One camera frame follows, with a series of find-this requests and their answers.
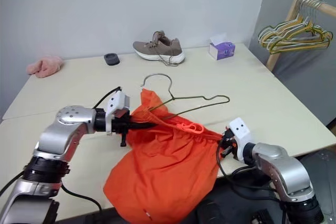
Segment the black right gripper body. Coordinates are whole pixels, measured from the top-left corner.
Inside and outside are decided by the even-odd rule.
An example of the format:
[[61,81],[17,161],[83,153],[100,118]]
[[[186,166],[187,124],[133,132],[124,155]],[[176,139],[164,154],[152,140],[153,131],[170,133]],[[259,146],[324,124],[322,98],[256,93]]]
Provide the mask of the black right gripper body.
[[226,140],[226,145],[227,145],[225,149],[225,153],[227,155],[233,154],[234,159],[238,160],[238,157],[237,157],[238,145],[235,139],[235,135],[231,129],[226,129],[225,140]]

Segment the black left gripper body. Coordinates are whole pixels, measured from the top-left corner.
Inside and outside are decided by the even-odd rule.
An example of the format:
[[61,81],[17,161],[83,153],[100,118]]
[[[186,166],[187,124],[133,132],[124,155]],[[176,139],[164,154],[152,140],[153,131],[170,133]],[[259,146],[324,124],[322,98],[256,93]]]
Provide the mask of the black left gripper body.
[[121,147],[126,147],[126,138],[131,122],[130,111],[126,112],[122,117],[115,117],[111,120],[111,132],[121,135]]

